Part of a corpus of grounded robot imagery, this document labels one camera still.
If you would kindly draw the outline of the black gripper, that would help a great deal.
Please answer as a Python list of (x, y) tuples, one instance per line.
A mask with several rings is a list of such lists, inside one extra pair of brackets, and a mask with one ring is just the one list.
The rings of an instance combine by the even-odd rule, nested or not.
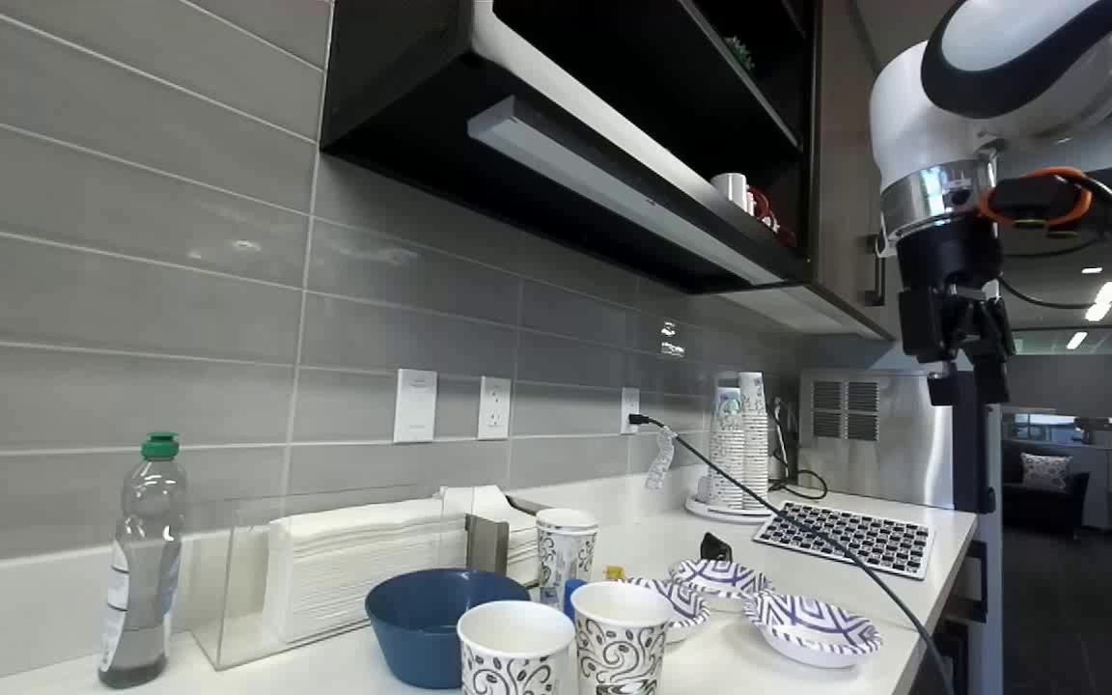
[(1002, 277), (1002, 236), (985, 215), (947, 215), (902, 238), (902, 331), (918, 363), (974, 363), (985, 403), (1010, 399), (1017, 352), (1010, 308), (989, 282)]

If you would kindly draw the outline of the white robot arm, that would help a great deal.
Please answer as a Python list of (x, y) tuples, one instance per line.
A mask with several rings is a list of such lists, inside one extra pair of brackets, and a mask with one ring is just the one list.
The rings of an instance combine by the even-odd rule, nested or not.
[(868, 93), (880, 232), (902, 254), (902, 340), (929, 394), (1010, 399), (998, 155), (1112, 113), (1112, 0), (958, 0)]

